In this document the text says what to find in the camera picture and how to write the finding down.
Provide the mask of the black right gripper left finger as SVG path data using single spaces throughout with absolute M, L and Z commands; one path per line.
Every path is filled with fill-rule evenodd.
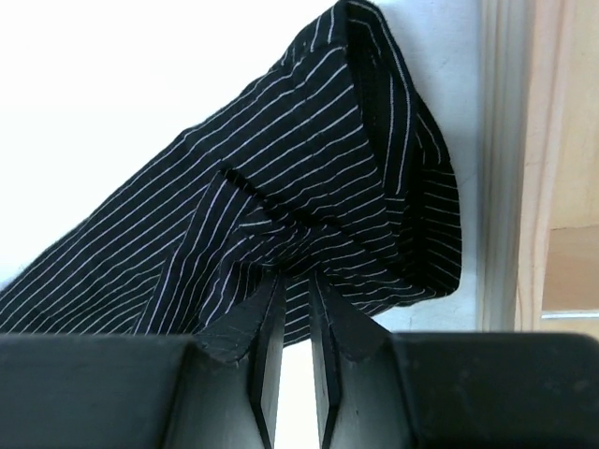
M 200 382 L 204 423 L 216 438 L 275 436 L 285 307 L 285 281 L 268 275 L 197 335 L 210 357 Z

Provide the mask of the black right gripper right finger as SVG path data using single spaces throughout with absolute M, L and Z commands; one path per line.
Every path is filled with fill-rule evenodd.
M 359 362 L 371 356 L 388 331 L 343 298 L 323 275 L 309 280 L 309 304 L 318 435 L 330 438 L 343 398 L 341 360 Z

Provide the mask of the black pinstriped underwear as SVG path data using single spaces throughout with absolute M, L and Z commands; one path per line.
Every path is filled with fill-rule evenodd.
M 376 315 L 455 292 L 461 250 L 444 137 L 382 11 L 339 1 L 10 283 L 1 329 L 194 334 L 275 273 L 290 345 L 315 270 Z

